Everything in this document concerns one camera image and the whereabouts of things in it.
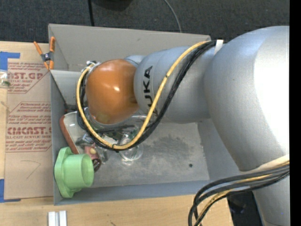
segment blue tape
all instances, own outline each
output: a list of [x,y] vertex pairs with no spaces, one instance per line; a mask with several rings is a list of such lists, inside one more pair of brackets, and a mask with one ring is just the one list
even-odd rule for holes
[[4,200],[4,179],[0,179],[0,203],[1,202],[16,202],[16,201],[20,201],[20,199]]
[[0,51],[0,70],[8,70],[8,59],[9,58],[20,58],[20,53],[10,53]]

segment gray box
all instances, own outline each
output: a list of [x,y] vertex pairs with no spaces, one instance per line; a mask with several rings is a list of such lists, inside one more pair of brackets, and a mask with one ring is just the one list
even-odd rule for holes
[[[59,127],[65,110],[75,108],[75,88],[86,61],[104,62],[129,55],[148,55],[210,40],[207,35],[49,25],[56,39],[51,71],[53,166],[60,148],[68,146]],[[212,121],[160,124],[143,142],[143,156],[124,165],[115,152],[95,173],[90,188],[61,197],[54,179],[54,204],[125,200],[195,194],[205,184],[239,173]]]

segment wooden table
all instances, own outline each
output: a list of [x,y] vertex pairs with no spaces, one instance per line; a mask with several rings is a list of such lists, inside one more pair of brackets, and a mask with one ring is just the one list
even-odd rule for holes
[[[7,92],[0,88],[0,179],[4,178]],[[185,226],[194,195],[54,206],[53,198],[0,203],[0,225],[46,226],[50,211],[66,210],[68,226]],[[216,203],[203,226],[233,226],[227,200]]]

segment green cup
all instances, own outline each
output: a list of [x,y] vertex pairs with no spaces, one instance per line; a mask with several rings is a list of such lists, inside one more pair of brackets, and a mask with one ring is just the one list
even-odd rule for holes
[[93,184],[94,167],[89,155],[73,154],[64,147],[57,156],[54,174],[62,197],[72,198],[75,192]]

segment black cable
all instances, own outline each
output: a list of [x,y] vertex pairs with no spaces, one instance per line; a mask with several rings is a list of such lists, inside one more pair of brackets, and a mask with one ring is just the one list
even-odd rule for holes
[[179,28],[179,32],[182,32],[182,28],[181,28],[181,25],[180,25],[180,22],[179,22],[179,19],[178,19],[178,16],[177,14],[175,13],[173,7],[169,4],[169,2],[167,0],[163,0],[167,5],[168,7],[170,8],[170,10],[172,11],[176,21],[177,21],[177,24],[178,24],[178,28]]
[[180,70],[180,72],[178,73],[170,91],[169,94],[167,96],[167,99],[165,101],[165,103],[163,104],[161,111],[158,115],[158,117],[156,118],[156,120],[149,126],[147,126],[145,132],[142,134],[142,136],[137,140],[137,142],[132,145],[132,146],[136,146],[140,143],[142,143],[145,139],[147,139],[150,134],[155,130],[155,128],[158,126],[158,124],[160,123],[160,121],[162,120],[165,112],[167,111],[172,98],[174,97],[177,89],[180,86],[181,81],[183,80],[184,76],[186,75],[186,72],[189,70],[189,68],[191,67],[191,65],[196,61],[196,59],[202,55],[204,52],[206,52],[208,49],[210,49],[211,47],[215,46],[215,41],[210,41],[208,43],[202,44],[200,47],[196,48],[194,51],[192,51],[192,55],[191,58],[189,59],[189,61],[186,63],[185,66],[183,66]]
[[278,179],[276,180],[273,180],[273,181],[270,181],[268,183],[265,183],[263,185],[259,185],[259,186],[255,186],[255,187],[251,187],[251,188],[248,188],[248,189],[244,189],[244,190],[240,190],[240,191],[236,191],[236,192],[229,192],[228,194],[224,195],[223,197],[219,198],[218,200],[215,200],[214,202],[212,202],[209,207],[205,210],[205,212],[201,215],[201,217],[196,221],[196,223],[194,224],[194,226],[197,226],[197,225],[200,225],[201,221],[203,220],[204,216],[206,215],[206,213],[209,211],[210,207],[217,201],[229,196],[229,195],[234,195],[234,194],[238,194],[238,193],[241,193],[241,192],[250,192],[250,191],[254,191],[254,190],[258,190],[258,189],[261,189],[261,188],[264,188],[264,187],[267,187],[267,186],[270,186],[272,184],[275,184],[281,180],[283,180],[284,178],[286,178],[287,176],[289,176],[289,172],[283,174],[282,176],[280,176]]
[[88,7],[89,7],[89,15],[90,15],[91,26],[94,27],[95,24],[94,24],[94,17],[93,17],[91,0],[88,0]]
[[[232,185],[229,185],[229,186],[224,186],[224,187],[220,187],[218,189],[214,189],[208,193],[206,193],[205,195],[201,196],[200,198],[197,198],[197,195],[200,193],[200,192],[204,192],[206,191],[208,188],[210,187],[213,187],[217,184],[220,184],[220,183],[217,183],[217,182],[221,182],[221,181],[224,181],[224,182],[229,182],[231,181],[231,179],[235,178],[235,179],[239,179],[240,177],[243,177],[243,176],[248,176],[247,178],[244,178],[244,179],[248,179],[248,178],[253,178],[253,175],[255,175],[256,177],[258,175],[261,175],[265,173],[265,175],[269,175],[271,174],[271,172],[274,171],[276,173],[273,173],[272,175],[270,176],[267,176],[263,179],[258,179],[256,181],[252,181],[252,182],[242,182],[242,183],[235,183],[235,184],[232,184]],[[198,218],[198,213],[197,213],[197,206],[203,201],[205,200],[206,198],[208,198],[209,196],[211,195],[214,195],[214,194],[217,194],[217,193],[220,193],[220,192],[223,192],[223,191],[226,191],[226,190],[231,190],[231,189],[236,189],[236,188],[240,188],[242,186],[249,186],[250,188],[247,188],[247,189],[242,189],[242,190],[239,190],[239,191],[235,191],[235,192],[230,192],[228,193],[227,195],[232,195],[232,194],[237,194],[237,193],[241,193],[241,192],[248,192],[248,191],[253,191],[253,190],[257,190],[257,189],[260,189],[260,188],[263,188],[263,187],[266,187],[266,186],[269,186],[271,184],[274,184],[282,179],[284,179],[285,177],[287,177],[289,175],[289,165],[285,165],[285,166],[282,166],[280,168],[276,168],[276,169],[270,169],[270,170],[266,170],[264,172],[258,172],[258,173],[252,173],[252,174],[249,174],[249,175],[240,175],[240,176],[235,176],[235,177],[230,177],[230,178],[226,178],[226,179],[221,179],[221,180],[218,180],[216,182],[213,182],[211,184],[208,184],[206,185],[205,187],[203,187],[201,190],[199,190],[199,192],[196,194],[196,197],[194,199],[194,203],[189,211],[189,216],[188,216],[188,225],[189,226],[192,226],[192,217],[193,217],[193,214],[195,214],[195,218],[197,219]],[[199,220],[197,220],[197,222],[195,223],[195,226],[196,225],[199,225],[201,220],[203,219],[203,217],[201,217]]]
[[[197,204],[198,201],[200,201],[200,200],[202,200],[202,199],[205,198],[203,196],[202,196],[202,198],[200,198],[200,196],[201,196],[202,193],[204,193],[210,187],[216,186],[218,184],[224,184],[224,183],[228,183],[228,182],[234,182],[234,181],[244,180],[244,179],[250,179],[250,178],[257,178],[257,177],[264,176],[264,175],[269,175],[269,174],[272,174],[272,177],[276,177],[277,175],[283,174],[283,173],[287,172],[288,170],[289,170],[289,165],[285,165],[285,166],[282,166],[280,168],[270,169],[270,170],[266,170],[266,171],[263,171],[263,172],[256,172],[256,173],[251,173],[251,174],[248,174],[248,175],[239,175],[239,176],[225,178],[225,179],[221,179],[221,180],[215,181],[213,183],[210,183],[210,184],[206,185],[205,187],[203,187],[202,189],[200,189],[196,193],[195,198],[194,198],[194,204]],[[247,183],[247,185],[252,185],[254,182],[250,182],[250,183],[246,182],[246,183]],[[209,197],[209,196],[211,196],[211,195],[213,195],[215,193],[220,192],[221,191],[220,189],[221,188],[218,188],[218,189],[210,191],[211,194],[206,194],[207,197]]]

